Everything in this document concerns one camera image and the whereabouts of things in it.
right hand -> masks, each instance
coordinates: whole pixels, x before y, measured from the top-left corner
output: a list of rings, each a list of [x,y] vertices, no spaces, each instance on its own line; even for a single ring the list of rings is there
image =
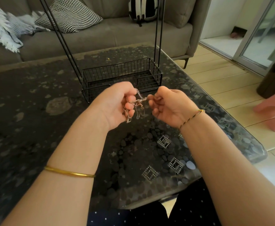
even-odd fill
[[[148,100],[152,114],[174,128],[179,128],[199,110],[184,92],[165,86],[159,87],[155,95],[148,95]]]

backpack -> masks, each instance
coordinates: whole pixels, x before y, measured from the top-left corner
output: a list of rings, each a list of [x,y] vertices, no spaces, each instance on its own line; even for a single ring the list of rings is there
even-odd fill
[[[130,0],[129,16],[141,27],[143,22],[154,21],[157,18],[158,0]]]

gold bangle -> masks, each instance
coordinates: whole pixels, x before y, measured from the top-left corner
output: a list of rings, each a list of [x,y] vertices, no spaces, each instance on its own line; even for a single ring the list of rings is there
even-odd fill
[[[204,109],[200,109],[200,110],[197,110],[197,111],[198,111],[198,113],[196,113],[194,116],[190,117],[187,121],[185,121],[185,122],[179,127],[179,130],[180,130],[180,128],[181,128],[186,122],[188,122],[190,119],[192,119],[192,118],[194,118],[195,116],[201,114],[202,112],[205,113],[205,110],[204,110]]]
[[[94,178],[95,177],[95,175],[86,175],[86,174],[80,174],[80,173],[75,173],[75,172],[71,172],[71,171],[64,171],[64,170],[60,170],[60,169],[49,167],[49,166],[45,166],[44,169],[47,171],[54,172],[54,173],[73,176],[73,177],[86,177],[86,178]]]

patterned tablecloth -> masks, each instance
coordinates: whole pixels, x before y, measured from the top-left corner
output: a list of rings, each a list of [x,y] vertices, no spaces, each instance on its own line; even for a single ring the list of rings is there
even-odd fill
[[[75,55],[80,68],[152,57],[153,47],[131,45]],[[252,163],[262,145],[164,53],[162,85],[185,92]],[[70,125],[88,107],[65,57],[0,67],[0,222],[38,174]],[[107,135],[90,210],[135,208],[183,190],[201,177],[178,130],[146,111]]]

sliding glass door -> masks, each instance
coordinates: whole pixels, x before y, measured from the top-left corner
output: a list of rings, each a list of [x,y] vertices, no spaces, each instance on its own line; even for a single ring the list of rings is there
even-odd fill
[[[263,76],[275,61],[275,0],[264,0],[233,60]]]

